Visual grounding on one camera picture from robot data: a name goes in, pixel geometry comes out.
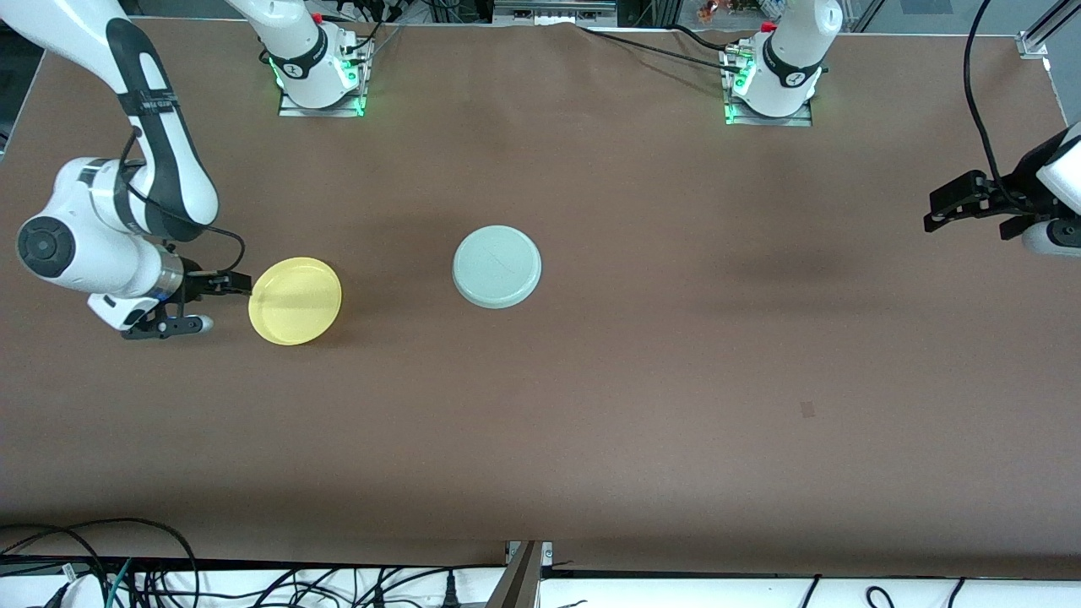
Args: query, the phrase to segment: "yellow plate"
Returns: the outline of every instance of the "yellow plate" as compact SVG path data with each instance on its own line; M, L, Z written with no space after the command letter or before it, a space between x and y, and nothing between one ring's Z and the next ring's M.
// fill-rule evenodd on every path
M311 257L278 262L255 281L248 317L259 335L283 346L304 344L331 327L342 307L342 283Z

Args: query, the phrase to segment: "brown tabletop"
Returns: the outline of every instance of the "brown tabletop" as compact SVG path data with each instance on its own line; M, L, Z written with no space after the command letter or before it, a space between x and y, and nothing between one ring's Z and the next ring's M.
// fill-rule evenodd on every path
M0 518L154 517L203 557L486 559L530 537L579 567L1081 576L1081 264L993 221L922 230L927 193L986 164L962 38L842 37L815 125L779 129L725 125L709 68L571 26L411 27L368 116L279 118L246 24L139 25L240 269L324 260L342 315L280 347L223 299L189 308L208 335L131 343L0 248ZM1011 40L975 55L1010 169L1063 119ZM111 92L46 56L0 234L126 136ZM505 310L451 280L489 224L544 259Z

